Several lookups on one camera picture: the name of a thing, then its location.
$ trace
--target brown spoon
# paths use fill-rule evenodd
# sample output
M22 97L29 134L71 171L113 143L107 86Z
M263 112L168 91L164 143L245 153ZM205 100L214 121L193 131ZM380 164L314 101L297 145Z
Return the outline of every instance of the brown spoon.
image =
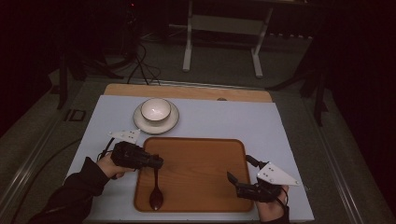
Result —
M158 188L158 169L154 168L154 178L155 178L155 187L154 190L149 195L149 205L154 211L163 206L163 193L161 192L160 188Z

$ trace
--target wooden board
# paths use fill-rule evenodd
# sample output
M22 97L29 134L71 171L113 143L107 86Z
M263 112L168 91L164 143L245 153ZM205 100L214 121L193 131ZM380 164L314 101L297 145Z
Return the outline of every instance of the wooden board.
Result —
M241 183L250 183L245 148L236 139L150 137L144 148L163 158L159 187L163 207L155 212L247 212L253 202L236 197L227 179L231 172ZM139 171L134 206L154 212L149 195L154 188L154 172Z
M147 86L132 84L109 84L105 95L162 97L195 100L218 100L228 101L272 103L268 91L249 91L237 89L219 89L204 87L180 87L180 86Z

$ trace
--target tray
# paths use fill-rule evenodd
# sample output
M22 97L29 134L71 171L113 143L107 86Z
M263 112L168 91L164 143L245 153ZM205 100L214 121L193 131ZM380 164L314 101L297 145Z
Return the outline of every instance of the tray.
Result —
M150 154L163 158L159 187L163 206L153 211L149 195L154 172L139 171L134 206L140 212L247 212L251 200L236 197L227 179L231 172L241 183L250 183L245 148L236 139L150 137L144 144Z

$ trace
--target black sleeve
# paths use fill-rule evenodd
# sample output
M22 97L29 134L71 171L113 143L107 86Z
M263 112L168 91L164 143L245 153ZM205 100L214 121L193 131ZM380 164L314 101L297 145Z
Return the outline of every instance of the black sleeve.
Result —
M283 214L283 217L280 217L280 218L272 220L272 221L261 222L261 224L290 224L289 207L286 206L286 211L285 211L285 214Z
M81 171L67 177L29 223L81 223L91 212L93 196L102 194L108 180L99 166L86 158Z

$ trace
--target white plate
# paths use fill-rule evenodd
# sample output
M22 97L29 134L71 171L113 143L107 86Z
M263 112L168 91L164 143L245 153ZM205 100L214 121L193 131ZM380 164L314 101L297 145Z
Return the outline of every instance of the white plate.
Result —
M142 115L142 105L139 105L134 111L134 124L137 128L145 133L159 134L171 130L178 122L178 110L174 104L172 104L171 102L169 102L169 104L171 105L171 114L169 115L168 120L163 125L152 126L148 121L146 121Z

